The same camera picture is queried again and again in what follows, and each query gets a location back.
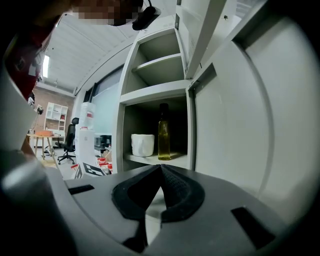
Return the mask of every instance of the black slot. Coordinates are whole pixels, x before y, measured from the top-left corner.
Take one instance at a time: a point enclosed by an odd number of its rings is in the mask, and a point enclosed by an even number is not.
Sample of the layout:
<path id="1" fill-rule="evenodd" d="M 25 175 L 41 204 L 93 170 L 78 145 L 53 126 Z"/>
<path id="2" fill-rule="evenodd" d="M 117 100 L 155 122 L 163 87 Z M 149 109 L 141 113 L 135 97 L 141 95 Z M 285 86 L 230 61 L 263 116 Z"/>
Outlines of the black slot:
<path id="1" fill-rule="evenodd" d="M 71 195 L 74 195 L 74 194 L 79 194 L 79 193 L 86 192 L 89 190 L 94 190 L 94 189 L 95 188 L 91 185 L 84 185 L 84 186 L 77 186 L 77 187 L 69 188 L 68 190 Z"/>
<path id="2" fill-rule="evenodd" d="M 233 209 L 231 212 L 257 250 L 275 239 L 275 235 L 266 230 L 245 207 Z"/>

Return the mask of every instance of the red shirt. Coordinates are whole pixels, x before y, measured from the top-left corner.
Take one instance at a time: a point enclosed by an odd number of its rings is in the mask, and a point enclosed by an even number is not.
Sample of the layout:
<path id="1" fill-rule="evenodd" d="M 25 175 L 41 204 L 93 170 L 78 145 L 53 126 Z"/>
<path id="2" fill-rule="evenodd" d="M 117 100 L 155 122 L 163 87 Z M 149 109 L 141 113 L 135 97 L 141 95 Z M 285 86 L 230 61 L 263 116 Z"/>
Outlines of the red shirt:
<path id="1" fill-rule="evenodd" d="M 17 35 L 15 44 L 5 60 L 5 65 L 12 80 L 28 100 L 28 95 L 35 87 L 41 72 L 45 50 L 49 44 L 51 27 L 30 27 Z"/>

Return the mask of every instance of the open cabinet door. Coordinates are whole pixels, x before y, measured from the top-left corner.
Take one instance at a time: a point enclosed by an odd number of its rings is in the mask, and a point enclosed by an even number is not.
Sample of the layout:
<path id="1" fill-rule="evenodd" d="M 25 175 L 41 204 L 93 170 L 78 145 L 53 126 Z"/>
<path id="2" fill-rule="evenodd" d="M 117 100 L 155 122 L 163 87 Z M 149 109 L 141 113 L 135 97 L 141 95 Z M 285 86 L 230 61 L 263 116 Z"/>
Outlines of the open cabinet door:
<path id="1" fill-rule="evenodd" d="M 195 75 L 189 123 L 196 172 L 291 224 L 319 186 L 320 64 L 300 27 L 271 7 L 254 6 Z"/>
<path id="2" fill-rule="evenodd" d="M 183 49 L 184 78 L 193 78 L 227 0 L 178 0 L 175 28 Z"/>

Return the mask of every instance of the wooden table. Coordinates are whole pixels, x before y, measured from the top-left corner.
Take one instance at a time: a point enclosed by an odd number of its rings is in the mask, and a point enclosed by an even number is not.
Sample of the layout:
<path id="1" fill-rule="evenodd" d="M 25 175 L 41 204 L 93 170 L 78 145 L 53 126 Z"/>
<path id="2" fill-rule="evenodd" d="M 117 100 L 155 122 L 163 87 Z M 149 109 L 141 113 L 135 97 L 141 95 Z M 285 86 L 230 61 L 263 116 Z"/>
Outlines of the wooden table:
<path id="1" fill-rule="evenodd" d="M 38 148 L 38 140 L 39 138 L 42 139 L 42 159 L 44 160 L 45 159 L 45 138 L 47 139 L 48 141 L 48 145 L 49 145 L 49 150 L 50 150 L 50 153 L 51 153 L 51 156 L 53 158 L 53 161 L 55 163 L 55 166 L 57 167 L 57 169 L 59 170 L 59 167 L 58 167 L 58 164 L 57 164 L 57 161 L 55 159 L 55 155 L 52 151 L 52 148 L 51 148 L 51 144 L 50 144 L 50 138 L 61 138 L 62 136 L 60 135 L 52 135 L 52 136 L 45 136 L 45 135 L 36 135 L 36 134 L 27 134 L 29 137 L 33 137 L 33 138 L 36 138 L 36 141 L 35 141 L 35 147 L 34 147 L 34 154 L 35 156 L 37 156 L 37 148 Z"/>

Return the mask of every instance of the chair backrest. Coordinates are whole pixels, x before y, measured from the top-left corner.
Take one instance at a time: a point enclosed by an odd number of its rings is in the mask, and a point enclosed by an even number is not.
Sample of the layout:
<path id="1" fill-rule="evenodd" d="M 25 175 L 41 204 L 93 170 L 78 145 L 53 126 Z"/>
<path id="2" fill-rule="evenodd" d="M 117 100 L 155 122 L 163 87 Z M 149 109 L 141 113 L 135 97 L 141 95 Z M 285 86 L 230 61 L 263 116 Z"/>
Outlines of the chair backrest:
<path id="1" fill-rule="evenodd" d="M 71 124 L 68 126 L 68 131 L 65 137 L 65 143 L 68 147 L 72 148 L 74 144 L 74 138 L 76 135 L 76 125 L 79 123 L 79 118 L 72 119 Z"/>

